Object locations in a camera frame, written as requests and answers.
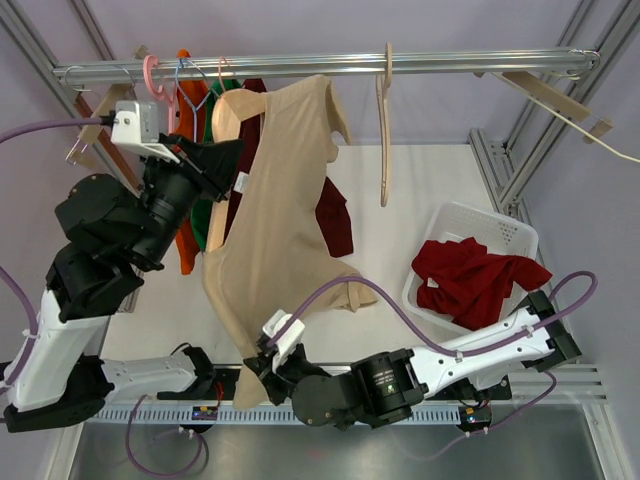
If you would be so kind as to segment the wooden hanger with metal hook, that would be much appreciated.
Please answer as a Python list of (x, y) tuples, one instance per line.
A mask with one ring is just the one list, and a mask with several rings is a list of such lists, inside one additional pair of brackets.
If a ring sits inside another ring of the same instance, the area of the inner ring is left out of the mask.
[[(223, 93), (212, 112), (212, 131), (216, 142), (235, 140), (240, 137), (243, 121), (266, 112), (267, 98), (264, 94), (234, 89)], [(224, 244), (224, 233), (229, 201), (224, 199), (212, 206), (206, 243), (206, 253)]]

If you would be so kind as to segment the beige t shirt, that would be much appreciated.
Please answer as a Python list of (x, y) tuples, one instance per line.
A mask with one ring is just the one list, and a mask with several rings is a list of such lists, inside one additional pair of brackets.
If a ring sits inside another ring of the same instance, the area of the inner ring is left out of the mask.
[(315, 215), (338, 156), (332, 135), (349, 135), (331, 80), (308, 77), (265, 97), (244, 194), (227, 239), (203, 266), (206, 295), (244, 360), (258, 355), (274, 313), (292, 313), (322, 285), (358, 273), (330, 255)]

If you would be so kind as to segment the bright red t shirt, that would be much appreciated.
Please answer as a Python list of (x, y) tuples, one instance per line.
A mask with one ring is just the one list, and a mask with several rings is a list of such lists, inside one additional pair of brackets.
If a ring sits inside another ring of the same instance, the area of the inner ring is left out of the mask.
[(418, 306), (449, 315), (454, 324), (472, 331), (499, 320), (514, 285), (530, 292), (552, 278), (535, 260), (491, 254), (472, 237), (460, 242), (426, 241), (412, 269), (422, 280)]

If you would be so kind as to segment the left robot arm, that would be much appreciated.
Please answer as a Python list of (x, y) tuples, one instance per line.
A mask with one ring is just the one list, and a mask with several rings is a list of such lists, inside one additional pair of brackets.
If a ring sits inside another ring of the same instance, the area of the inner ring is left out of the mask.
[(240, 139), (198, 144), (180, 135), (162, 136), (160, 146), (165, 155), (144, 159), (141, 193), (96, 174), (56, 207), (68, 242), (47, 273), (28, 360), (1, 367), (11, 385), (4, 411), (10, 432), (73, 426), (109, 403), (143, 395), (202, 399), (212, 392), (214, 367), (199, 347), (135, 361), (86, 353), (143, 275), (162, 269), (196, 202), (226, 195), (244, 149)]

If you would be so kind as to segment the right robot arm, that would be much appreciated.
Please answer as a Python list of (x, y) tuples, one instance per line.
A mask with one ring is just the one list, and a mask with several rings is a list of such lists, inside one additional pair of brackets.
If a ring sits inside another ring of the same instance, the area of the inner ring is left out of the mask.
[(446, 389), (474, 397), (520, 368), (538, 372), (577, 359), (581, 351), (542, 291), (527, 295), (505, 319), (437, 347), (382, 352), (332, 375), (308, 361), (293, 324), (275, 346), (268, 341), (289, 320), (278, 311), (264, 326), (257, 356), (245, 365), (269, 400), (289, 400), (296, 418), (310, 427), (346, 430), (356, 423), (380, 428), (408, 419), (413, 406)]

